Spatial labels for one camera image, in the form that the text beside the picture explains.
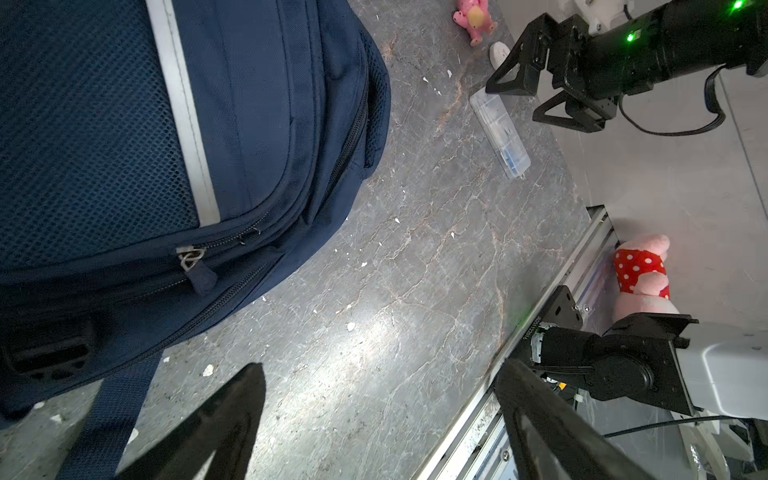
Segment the reflective strip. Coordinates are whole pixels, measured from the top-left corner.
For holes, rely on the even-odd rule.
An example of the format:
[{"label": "reflective strip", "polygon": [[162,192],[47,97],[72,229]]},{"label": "reflective strip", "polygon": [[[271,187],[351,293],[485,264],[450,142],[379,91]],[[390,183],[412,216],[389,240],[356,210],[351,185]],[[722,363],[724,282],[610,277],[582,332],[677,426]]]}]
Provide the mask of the reflective strip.
[{"label": "reflective strip", "polygon": [[205,158],[197,111],[192,98],[192,87],[184,51],[181,49],[179,27],[171,0],[147,0],[152,32],[160,57],[160,67],[168,89],[170,109],[174,113],[181,154],[187,167],[192,197],[197,208],[200,226],[221,221],[214,185],[210,181],[208,161]]}]

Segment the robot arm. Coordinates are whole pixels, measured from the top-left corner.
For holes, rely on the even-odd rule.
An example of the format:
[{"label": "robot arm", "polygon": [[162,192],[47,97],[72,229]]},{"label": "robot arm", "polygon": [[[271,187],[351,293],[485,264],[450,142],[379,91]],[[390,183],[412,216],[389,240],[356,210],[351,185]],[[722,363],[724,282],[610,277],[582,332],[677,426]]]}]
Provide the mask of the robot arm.
[{"label": "robot arm", "polygon": [[[562,91],[534,111],[534,121],[588,133],[601,131],[616,116],[625,94],[649,91],[656,83],[714,66],[746,66],[748,75],[764,76],[768,73],[766,25],[764,0],[673,0],[596,37],[590,37],[587,22],[578,15],[558,24],[543,14],[528,24],[485,91],[536,95],[541,70],[547,68],[553,75],[552,86]],[[516,65],[520,70],[515,79],[501,82]],[[714,96],[714,75],[707,79],[705,99],[716,120],[695,131],[666,135],[703,133],[723,123],[725,114]],[[562,103],[567,117],[548,114]]]}]

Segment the mesh pocket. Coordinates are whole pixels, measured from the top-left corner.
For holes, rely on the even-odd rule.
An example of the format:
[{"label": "mesh pocket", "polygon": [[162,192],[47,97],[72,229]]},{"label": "mesh pocket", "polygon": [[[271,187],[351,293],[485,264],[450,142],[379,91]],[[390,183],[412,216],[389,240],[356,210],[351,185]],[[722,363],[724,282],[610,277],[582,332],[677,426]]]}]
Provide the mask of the mesh pocket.
[{"label": "mesh pocket", "polygon": [[0,7],[0,270],[197,227],[143,1]]}]

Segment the navy blue backpack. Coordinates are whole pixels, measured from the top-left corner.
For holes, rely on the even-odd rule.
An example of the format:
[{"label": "navy blue backpack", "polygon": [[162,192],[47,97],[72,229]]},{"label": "navy blue backpack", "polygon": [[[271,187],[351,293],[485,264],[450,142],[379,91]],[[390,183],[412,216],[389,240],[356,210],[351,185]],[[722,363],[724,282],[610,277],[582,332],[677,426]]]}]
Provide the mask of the navy blue backpack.
[{"label": "navy blue backpack", "polygon": [[333,235],[389,106],[346,0],[2,0],[0,426],[106,377],[60,478],[114,475],[163,349]]}]

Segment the pink plush bear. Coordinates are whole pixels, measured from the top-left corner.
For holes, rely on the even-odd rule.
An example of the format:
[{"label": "pink plush bear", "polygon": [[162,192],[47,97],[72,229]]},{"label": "pink plush bear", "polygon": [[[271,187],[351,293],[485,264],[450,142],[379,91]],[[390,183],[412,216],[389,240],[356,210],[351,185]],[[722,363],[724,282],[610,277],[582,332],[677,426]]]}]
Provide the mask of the pink plush bear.
[{"label": "pink plush bear", "polygon": [[488,0],[458,0],[458,12],[453,14],[453,21],[462,28],[466,28],[473,47],[482,42],[482,32],[489,34],[498,26],[488,13]]},{"label": "pink plush bear", "polygon": [[670,239],[647,235],[622,243],[614,255],[619,297],[614,321],[631,313],[680,313],[670,301],[669,278],[664,261]]}]

